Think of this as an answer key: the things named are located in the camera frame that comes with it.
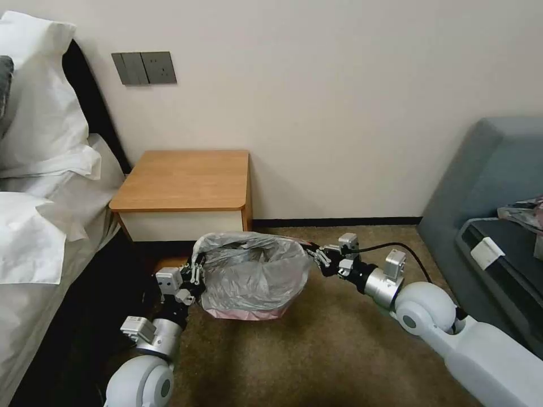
nightstand drawer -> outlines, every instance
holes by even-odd
[[[119,213],[133,241],[197,240],[209,232],[243,230],[241,211]]]

black cable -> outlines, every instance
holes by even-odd
[[[365,253],[365,252],[371,252],[371,251],[377,250],[377,249],[382,249],[382,248],[385,248],[385,247],[388,247],[388,246],[400,246],[400,247],[403,247],[408,252],[410,252],[411,256],[413,256],[415,258],[415,260],[417,260],[417,263],[419,264],[419,267],[422,270],[424,276],[426,277],[426,280],[428,281],[428,283],[432,282],[432,279],[430,278],[430,275],[426,271],[426,268],[424,267],[423,263],[420,261],[419,256],[417,256],[417,254],[413,251],[413,249],[411,249],[408,245],[406,245],[404,243],[389,242],[389,243],[383,243],[383,244],[380,244],[380,245],[377,245],[377,246],[371,246],[371,247],[364,248],[364,249],[349,250],[349,252],[350,253]]]

light switch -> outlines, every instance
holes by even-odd
[[[122,53],[124,67],[132,85],[148,85],[147,73],[140,53]]]
[[[141,53],[150,84],[177,83],[174,65],[168,51]]]
[[[123,85],[135,85],[130,82],[130,78],[128,77],[128,72],[126,71],[126,67],[124,66],[123,56],[120,53],[114,53],[111,54],[111,57],[113,58],[113,62],[115,63],[115,67],[117,68],[117,72],[119,73],[120,81]]]

bedside table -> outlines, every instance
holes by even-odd
[[[132,241],[251,230],[248,151],[146,151],[109,204]]]

white label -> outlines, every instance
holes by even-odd
[[[505,256],[505,253],[490,237],[485,237],[471,251],[471,257],[483,270],[486,270],[500,256]]]

